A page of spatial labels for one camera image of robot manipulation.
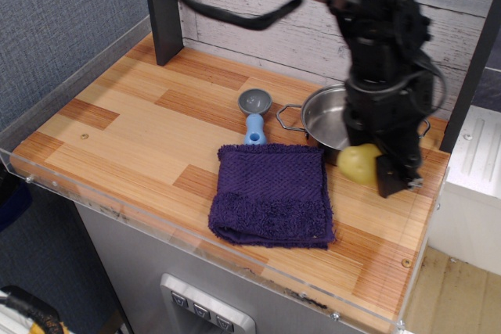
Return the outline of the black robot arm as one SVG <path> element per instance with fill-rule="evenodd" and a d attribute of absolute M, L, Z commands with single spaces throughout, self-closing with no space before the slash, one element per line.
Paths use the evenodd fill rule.
<path fill-rule="evenodd" d="M 375 144 L 382 197 L 421 184 L 418 128 L 433 112 L 435 70 L 424 53 L 429 19 L 415 0 L 316 0 L 351 53 L 343 120 L 352 145 Z"/>

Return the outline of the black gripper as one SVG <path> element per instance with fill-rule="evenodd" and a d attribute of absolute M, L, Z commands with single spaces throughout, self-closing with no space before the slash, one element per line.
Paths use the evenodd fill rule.
<path fill-rule="evenodd" d="M 367 81 L 351 71 L 344 83 L 343 121 L 351 145 L 373 143 L 377 189 L 387 198 L 422 187 L 418 127 L 431 114 L 434 75 L 427 70 L 389 82 Z"/>

